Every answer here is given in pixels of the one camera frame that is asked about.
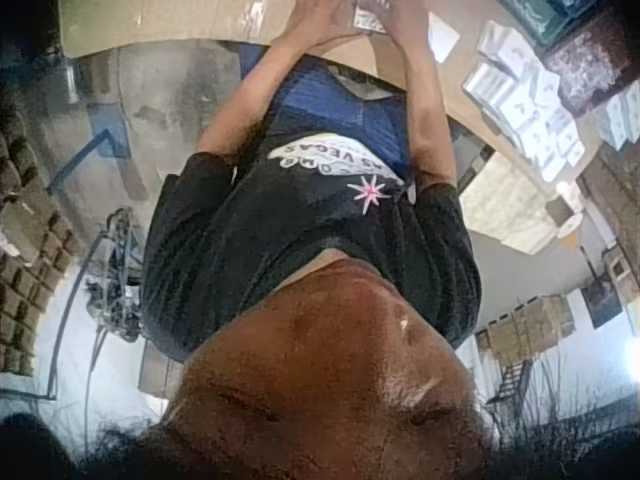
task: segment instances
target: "pink star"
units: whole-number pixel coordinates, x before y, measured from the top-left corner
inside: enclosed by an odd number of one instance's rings
[[[389,195],[385,195],[382,193],[382,189],[384,188],[385,184],[381,183],[380,185],[378,185],[377,184],[378,177],[376,175],[374,175],[373,178],[371,179],[371,183],[367,183],[364,177],[360,177],[360,179],[362,180],[362,185],[348,184],[347,187],[353,188],[354,190],[357,190],[358,192],[360,192],[360,195],[357,195],[354,198],[354,200],[362,200],[364,198],[364,208],[362,210],[362,214],[366,215],[367,211],[369,210],[369,205],[371,205],[371,203],[373,203],[376,207],[379,207],[380,206],[380,203],[378,203],[379,198],[391,198],[391,197]]]

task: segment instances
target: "wooden table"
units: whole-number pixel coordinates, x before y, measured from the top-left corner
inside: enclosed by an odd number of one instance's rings
[[[61,38],[69,57],[80,57],[131,43],[211,38],[269,44],[283,30],[295,0],[60,0]],[[522,171],[546,196],[555,195],[511,143],[494,132],[462,84],[482,57],[476,46],[487,20],[518,28],[530,37],[497,0],[425,0],[457,30],[460,41],[439,67],[447,113]],[[390,39],[375,35],[318,49],[315,55],[348,65],[404,88],[400,55]],[[601,145],[592,115],[578,120],[587,153],[576,167],[565,167],[558,181],[573,181]]]

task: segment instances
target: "sleeve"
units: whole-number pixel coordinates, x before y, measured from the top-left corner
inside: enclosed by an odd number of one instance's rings
[[[415,210],[440,278],[435,326],[457,348],[473,332],[482,298],[458,192],[448,184],[433,185],[419,194]]]
[[[196,153],[180,176],[170,175],[153,214],[144,254],[144,276],[153,280],[172,257],[197,237],[231,193],[233,168]]]

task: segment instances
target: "light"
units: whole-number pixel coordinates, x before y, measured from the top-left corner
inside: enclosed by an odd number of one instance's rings
[[[571,187],[567,182],[558,182],[558,185],[556,185],[556,192],[558,192],[558,195],[562,195],[564,197],[569,192],[570,188]]]
[[[640,338],[627,344],[627,370],[633,381],[640,383]]]

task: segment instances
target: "man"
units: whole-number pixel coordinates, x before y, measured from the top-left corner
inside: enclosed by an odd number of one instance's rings
[[[300,0],[163,191],[143,306],[151,340],[188,359],[148,439],[170,457],[238,478],[450,478],[478,460],[451,347],[481,287],[429,16],[418,0],[369,8],[404,61],[405,122],[371,128],[355,100],[361,115],[345,120],[333,94],[272,105],[283,82],[295,96],[314,75],[285,80],[304,52],[354,33],[353,2]]]

